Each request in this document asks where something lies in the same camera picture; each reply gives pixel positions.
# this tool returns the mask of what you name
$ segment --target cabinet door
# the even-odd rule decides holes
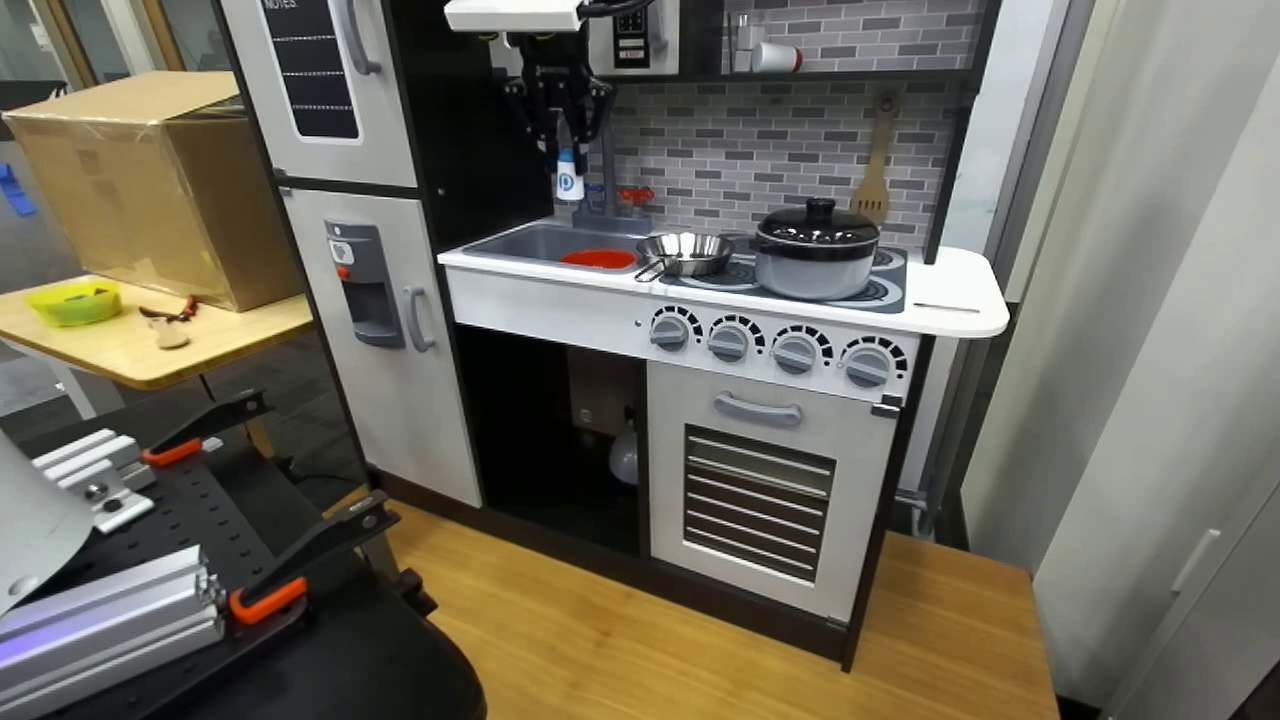
[[[654,556],[847,619],[894,429],[862,401],[649,364]]]
[[[1201,720],[1280,714],[1280,492],[1273,488],[1243,518],[1240,538],[1204,581],[1201,594],[1184,594],[1148,653],[1133,665],[1138,684],[1120,686],[1107,720]]]
[[[225,0],[273,167],[413,186],[381,0]]]
[[[408,483],[480,502],[472,440],[459,409],[443,304],[433,271],[433,238],[415,198],[290,190],[298,249],[320,307],[366,461]],[[349,292],[336,271],[332,227],[376,236],[406,344],[368,344],[356,330]]]

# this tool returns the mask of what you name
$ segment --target wooden floor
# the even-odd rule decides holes
[[[754,636],[628,582],[396,502],[402,565],[510,714],[1055,714],[1034,587],[1022,572],[890,537],[862,642],[824,656]]]

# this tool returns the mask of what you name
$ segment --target red handle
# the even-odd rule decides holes
[[[194,436],[194,440],[171,445],[168,450],[146,450],[146,462],[171,469],[171,462],[194,461],[199,450],[203,450],[203,440]]]
[[[244,603],[240,591],[231,591],[230,612],[237,614],[237,625],[256,628],[263,619],[273,619],[275,612],[284,612],[290,603],[307,594],[307,581],[298,574],[279,587],[273,587],[263,599]]]

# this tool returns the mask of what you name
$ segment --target tile backsplash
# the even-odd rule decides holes
[[[925,249],[954,142],[954,84],[709,79],[621,84],[602,150],[618,186],[657,190],[657,227],[754,231],[773,207],[827,197],[847,207],[879,92],[901,95],[883,238]],[[602,155],[579,214],[604,211]]]
[[[724,0],[727,27],[747,15],[767,45],[805,52],[805,72],[970,67],[991,0]]]

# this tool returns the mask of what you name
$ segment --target table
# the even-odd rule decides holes
[[[388,537],[503,714],[1055,714],[1023,572],[890,537],[851,670],[469,523]]]
[[[273,347],[275,341],[312,325],[303,295],[290,295],[252,311],[199,304],[199,311],[182,325],[194,344],[161,351],[156,330],[137,307],[182,307],[185,300],[175,295],[121,283],[123,314],[93,326],[53,326],[30,307],[30,292],[34,289],[0,295],[0,341],[142,390],[197,378],[215,364]]]

